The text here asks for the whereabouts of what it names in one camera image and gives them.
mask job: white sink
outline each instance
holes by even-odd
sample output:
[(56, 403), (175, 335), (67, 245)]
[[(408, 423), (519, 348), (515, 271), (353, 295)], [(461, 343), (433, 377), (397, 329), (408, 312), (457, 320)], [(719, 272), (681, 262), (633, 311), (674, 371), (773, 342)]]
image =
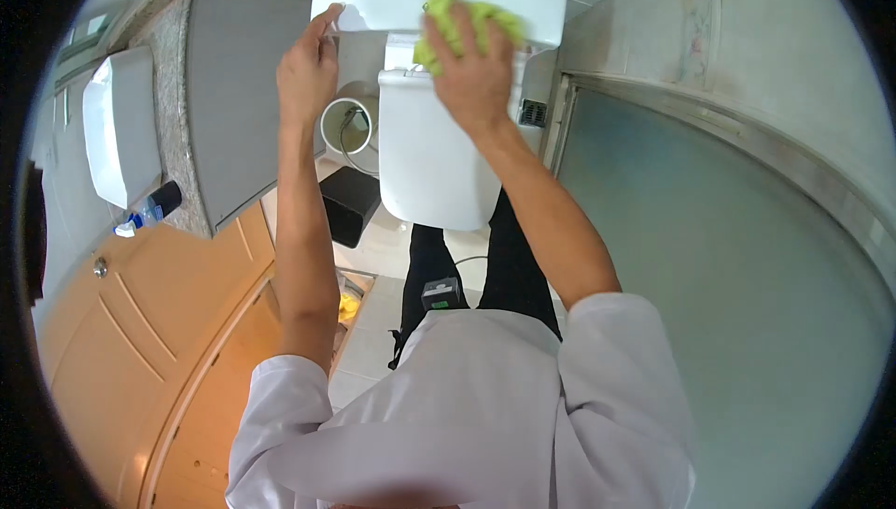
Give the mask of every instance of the white sink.
[(161, 182), (149, 47), (106, 58), (84, 88), (84, 142), (97, 195), (128, 209)]

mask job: countertop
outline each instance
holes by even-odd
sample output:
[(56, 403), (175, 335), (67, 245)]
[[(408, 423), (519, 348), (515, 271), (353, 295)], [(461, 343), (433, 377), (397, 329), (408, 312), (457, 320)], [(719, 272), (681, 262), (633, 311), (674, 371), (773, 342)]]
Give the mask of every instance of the countertop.
[(190, 144), (186, 109), (186, 32), (192, 0), (174, 0), (130, 40), (130, 48), (152, 50), (152, 84), (162, 183), (174, 180), (183, 202), (164, 223), (200, 238), (211, 238)]

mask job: gray cabinet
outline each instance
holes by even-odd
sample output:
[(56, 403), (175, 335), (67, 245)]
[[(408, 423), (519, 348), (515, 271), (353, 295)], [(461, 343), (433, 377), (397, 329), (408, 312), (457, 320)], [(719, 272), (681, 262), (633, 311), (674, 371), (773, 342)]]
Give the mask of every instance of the gray cabinet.
[(310, 12), (311, 0), (193, 0), (186, 105), (212, 233), (276, 185), (276, 69)]

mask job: glass shower enclosure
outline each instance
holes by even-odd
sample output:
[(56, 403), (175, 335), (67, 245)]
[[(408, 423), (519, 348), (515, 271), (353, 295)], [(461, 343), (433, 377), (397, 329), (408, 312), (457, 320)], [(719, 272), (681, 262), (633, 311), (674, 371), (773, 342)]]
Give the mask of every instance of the glass shower enclosure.
[[(811, 506), (890, 352), (882, 273), (895, 271), (863, 238), (873, 207), (785, 134), (733, 112), (607, 80), (566, 77), (559, 93), (546, 164), (623, 289), (663, 316), (696, 424), (690, 506)], [(817, 170), (801, 179), (796, 164)], [(867, 210), (844, 214), (841, 190)]]

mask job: white sleeve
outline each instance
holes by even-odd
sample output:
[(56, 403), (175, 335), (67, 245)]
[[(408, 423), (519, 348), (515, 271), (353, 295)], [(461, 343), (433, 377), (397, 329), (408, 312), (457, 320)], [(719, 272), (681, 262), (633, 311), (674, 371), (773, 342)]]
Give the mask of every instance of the white sleeve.
[(231, 509), (317, 507), (314, 499), (274, 481), (267, 454), (287, 440), (312, 433), (332, 418), (327, 375), (298, 356), (264, 360), (252, 371), (249, 401), (230, 447), (230, 483), (224, 494)]
[(599, 294), (571, 309), (558, 354), (558, 506), (678, 509), (693, 491), (693, 422), (659, 313)]

